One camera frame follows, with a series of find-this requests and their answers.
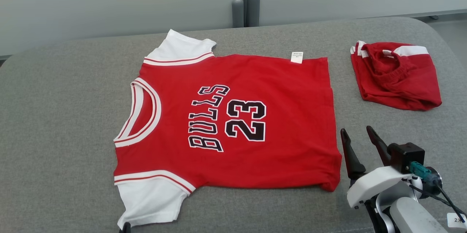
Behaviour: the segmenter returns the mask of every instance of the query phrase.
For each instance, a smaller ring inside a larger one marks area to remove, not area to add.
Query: folded red shorts
[[[402,110],[426,111],[441,105],[436,69],[425,47],[359,41],[351,53],[364,100]]]

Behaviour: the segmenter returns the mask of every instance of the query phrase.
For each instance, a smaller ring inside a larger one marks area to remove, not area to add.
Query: clothing label
[[[466,216],[464,214],[461,214],[462,218],[464,218],[464,221],[467,222]],[[447,226],[450,228],[464,228],[467,229],[467,226],[462,223],[460,218],[457,216],[456,213],[447,213]]]
[[[303,51],[294,51],[292,52],[292,57],[290,58],[291,62],[302,63],[303,60]]]

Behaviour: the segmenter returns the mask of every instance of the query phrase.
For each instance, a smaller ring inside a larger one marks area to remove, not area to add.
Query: robotic arm
[[[425,150],[413,143],[387,146],[371,126],[367,126],[367,133],[384,165],[369,173],[355,155],[346,130],[340,130],[350,178],[347,201],[355,209],[365,206],[376,233],[447,233],[418,202],[428,197],[451,206],[467,229],[461,215],[465,213],[442,189],[439,173],[423,166]],[[447,201],[437,197],[440,193]]]

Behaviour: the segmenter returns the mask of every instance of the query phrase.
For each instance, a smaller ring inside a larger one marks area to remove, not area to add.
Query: gray table
[[[425,163],[442,174],[454,203],[467,209],[467,75],[437,33],[408,18],[186,32],[217,42],[215,55],[329,57],[337,131],[345,127],[360,160],[381,165],[365,132],[372,125],[387,142],[413,142]],[[130,81],[165,34],[75,40],[10,57],[0,68],[0,232],[116,233],[124,211],[113,186],[112,139],[128,117]],[[437,68],[443,104],[402,111],[361,99],[350,62],[357,40],[426,46]],[[205,187],[182,205],[178,221],[134,232],[368,233],[365,210],[346,202],[345,165],[334,193],[317,187],[240,190]],[[445,225],[451,210],[421,201]]]

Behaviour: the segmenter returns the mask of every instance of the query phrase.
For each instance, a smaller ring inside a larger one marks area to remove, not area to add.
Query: clothing
[[[436,69],[425,47],[359,41],[351,54],[364,100],[402,110],[426,111],[441,105]]]
[[[171,30],[132,82],[114,140],[120,228],[175,220],[201,186],[337,187],[327,58],[215,57],[215,44]]]

